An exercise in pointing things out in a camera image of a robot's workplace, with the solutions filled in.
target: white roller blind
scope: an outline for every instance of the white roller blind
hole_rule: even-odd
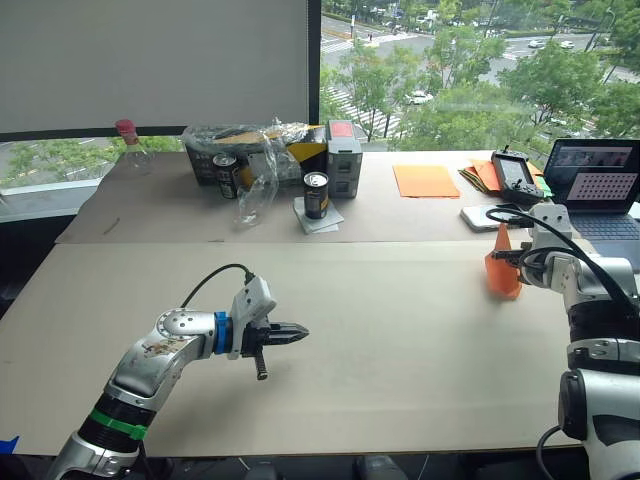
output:
[[[0,5],[0,133],[308,120],[306,1]]]

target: blue ring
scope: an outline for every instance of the blue ring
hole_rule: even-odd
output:
[[[220,355],[224,353],[224,345],[227,343],[227,312],[215,312],[213,316],[216,319],[216,332],[218,333],[218,341],[213,353]]]

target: smartphone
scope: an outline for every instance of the smartphone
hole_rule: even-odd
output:
[[[460,210],[460,216],[474,232],[488,232],[490,230],[497,230],[500,226],[500,223],[487,218],[487,212],[492,208],[497,207],[518,210],[519,212],[523,211],[515,203],[502,203],[499,205],[478,205],[475,207],[463,207],[462,210]],[[504,219],[514,217],[514,215],[509,215],[508,213],[495,213],[494,216]]]

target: laptop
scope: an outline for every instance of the laptop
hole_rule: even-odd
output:
[[[600,255],[640,271],[640,224],[628,214],[640,191],[640,140],[556,140],[544,178]]]

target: orange cone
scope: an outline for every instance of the orange cone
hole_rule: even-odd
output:
[[[498,229],[494,250],[511,250],[507,225],[504,223],[501,223]],[[489,291],[502,300],[515,300],[520,295],[522,288],[522,284],[518,280],[518,269],[509,265],[504,258],[492,258],[491,253],[484,257]]]

